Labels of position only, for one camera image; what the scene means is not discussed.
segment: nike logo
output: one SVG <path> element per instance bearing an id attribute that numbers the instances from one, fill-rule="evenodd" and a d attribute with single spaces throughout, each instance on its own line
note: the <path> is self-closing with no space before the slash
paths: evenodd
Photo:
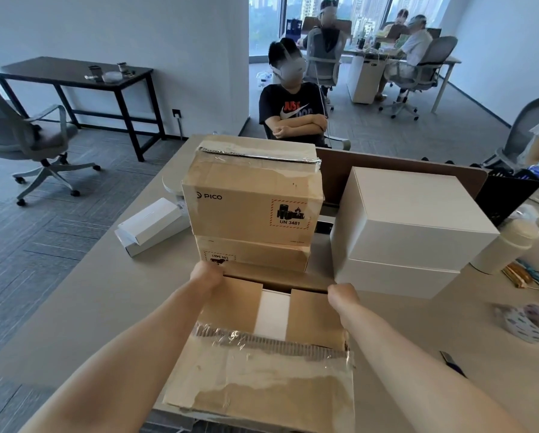
<path id="1" fill-rule="evenodd" d="M 282 120 L 285 120 L 289 117 L 293 117 L 295 114 L 297 114 L 298 112 L 300 112 L 303 108 L 305 108 L 307 106 L 307 104 L 297 108 L 296 110 L 294 111 L 291 111 L 291 112 L 283 112 L 283 107 L 281 108 L 281 111 L 279 113 L 279 117 L 282 119 Z"/>

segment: battery warning label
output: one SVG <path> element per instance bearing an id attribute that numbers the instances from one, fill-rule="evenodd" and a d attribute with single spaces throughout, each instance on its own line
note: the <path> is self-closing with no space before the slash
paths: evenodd
<path id="1" fill-rule="evenodd" d="M 203 254 L 205 255 L 205 259 L 208 262 L 221 264 L 223 262 L 234 262 L 237 260 L 237 257 L 235 255 L 231 255 L 229 253 L 217 253 L 217 252 L 211 252 L 210 250 L 203 251 Z"/>
<path id="2" fill-rule="evenodd" d="M 271 226 L 308 229 L 309 221 L 306 218 L 307 202 L 295 200 L 273 199 L 271 201 Z"/>

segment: black table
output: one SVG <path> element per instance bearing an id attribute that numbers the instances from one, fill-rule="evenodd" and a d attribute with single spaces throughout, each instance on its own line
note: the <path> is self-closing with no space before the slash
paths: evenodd
<path id="1" fill-rule="evenodd" d="M 35 57 L 34 59 L 24 60 L 22 62 L 12 63 L 0 68 L 0 84 L 8 94 L 10 100 L 13 102 L 15 108 L 23 117 L 28 118 L 27 112 L 20 104 L 19 99 L 14 94 L 11 86 L 8 84 L 7 79 L 22 80 L 26 82 L 36 82 L 40 84 L 49 84 L 55 87 L 57 93 L 63 102 L 63 106 L 67 110 L 67 114 L 71 118 L 77 128 L 86 127 L 90 129 L 102 129 L 112 130 L 118 132 L 126 132 L 131 138 L 131 143 L 135 149 L 137 159 L 141 162 L 144 161 L 143 153 L 146 152 L 153 144 L 158 140 L 166 138 L 165 129 L 163 127 L 163 120 L 159 112 L 159 104 L 157 102 L 157 96 L 155 95 L 155 88 L 153 87 L 153 80 L 151 79 L 152 68 L 142 67 L 129 67 L 129 71 L 135 72 L 132 77 L 127 77 L 117 83 L 106 84 L 104 82 L 95 82 L 94 80 L 85 79 L 85 75 L 91 75 L 89 65 L 99 65 L 103 72 L 118 72 L 117 65 L 97 62 L 85 62 L 83 60 L 72 59 L 60 59 L 59 57 Z M 137 82 L 145 80 L 147 88 L 149 90 L 149 98 L 151 99 L 151 105 L 153 107 L 153 114 L 155 118 L 140 118 L 132 117 L 129 115 L 127 105 L 123 99 L 122 90 L 131 86 Z M 112 91 L 115 93 L 117 104 L 121 110 L 121 115 L 106 114 L 104 112 L 91 112 L 82 111 L 81 109 L 72 109 L 62 86 L 72 86 L 74 88 L 86 88 L 86 89 L 98 89 L 101 91 Z M 117 127 L 97 126 L 94 124 L 79 123 L 76 115 L 89 115 L 96 117 L 115 118 L 123 120 L 127 129 L 120 129 Z M 156 124 L 159 132 L 145 132 L 138 131 L 133 128 L 133 122 L 152 123 Z M 148 135 L 151 138 L 142 146 L 139 145 L 137 135 Z"/>

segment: white bottle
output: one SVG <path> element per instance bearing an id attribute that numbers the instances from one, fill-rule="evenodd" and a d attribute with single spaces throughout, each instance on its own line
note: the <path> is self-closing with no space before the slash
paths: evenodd
<path id="1" fill-rule="evenodd" d="M 500 229 L 500 235 L 470 264 L 485 274 L 495 274 L 520 258 L 539 237 L 538 227 L 525 219 L 514 219 Z"/>

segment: table leg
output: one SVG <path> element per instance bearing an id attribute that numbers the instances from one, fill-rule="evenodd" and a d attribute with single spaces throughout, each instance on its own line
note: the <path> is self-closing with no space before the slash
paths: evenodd
<path id="1" fill-rule="evenodd" d="M 448 79 L 450 79 L 450 74 L 452 73 L 453 69 L 454 69 L 454 64 L 448 65 L 448 71 L 446 72 L 446 77 L 444 78 L 444 80 L 442 80 L 442 86 L 440 86 L 438 97 L 436 97 L 436 101 L 434 102 L 434 106 L 432 107 L 433 114 L 436 114 L 436 109 L 438 109 L 438 104 L 440 103 L 440 100 L 442 99 L 442 94 L 444 94 L 444 90 L 446 89 L 446 85 L 448 84 Z"/>
<path id="2" fill-rule="evenodd" d="M 155 120 L 157 120 L 159 135 L 161 135 L 161 138 L 163 138 L 165 136 L 165 128 L 163 126 L 163 120 L 161 119 L 161 112 L 159 111 L 159 103 L 157 102 L 157 96 L 155 95 L 155 88 L 153 86 L 151 73 L 149 73 L 149 75 L 145 78 L 145 81 L 147 82 L 147 88 L 149 89 L 149 97 L 153 107 L 153 114 L 155 114 Z"/>
<path id="3" fill-rule="evenodd" d="M 16 108 L 17 112 L 23 117 L 28 118 L 27 111 L 24 110 L 23 105 L 20 104 L 19 99 L 11 89 L 11 86 L 6 81 L 6 79 L 0 77 L 0 85 L 5 90 L 6 95 L 9 96 L 9 99 L 13 102 L 14 107 Z"/>
<path id="4" fill-rule="evenodd" d="M 135 128 L 133 127 L 131 116 L 129 115 L 129 110 L 127 109 L 125 99 L 123 99 L 123 94 L 120 90 L 115 91 L 115 98 L 117 99 L 117 103 L 119 104 L 119 109 L 121 109 L 121 115 L 123 116 L 123 120 L 125 121 L 125 126 L 129 131 L 129 138 L 131 139 L 131 144 L 135 149 L 137 160 L 142 163 L 145 161 L 145 158 L 143 158 L 143 153 L 141 152 L 141 147 L 139 146 L 139 140 L 137 140 L 137 134 L 135 133 Z"/>
<path id="5" fill-rule="evenodd" d="M 67 100 L 67 96 L 63 92 L 63 88 L 60 85 L 55 85 L 54 88 L 57 90 L 57 94 L 61 98 L 61 101 L 63 102 L 63 106 L 67 110 L 67 114 L 69 114 L 69 118 L 71 118 L 71 123 L 77 126 L 78 129 L 80 129 L 81 125 L 79 124 L 79 121 L 77 120 L 77 117 L 75 116 L 75 113 L 73 112 L 73 109 L 71 108 L 71 105 L 69 104 L 69 101 Z"/>

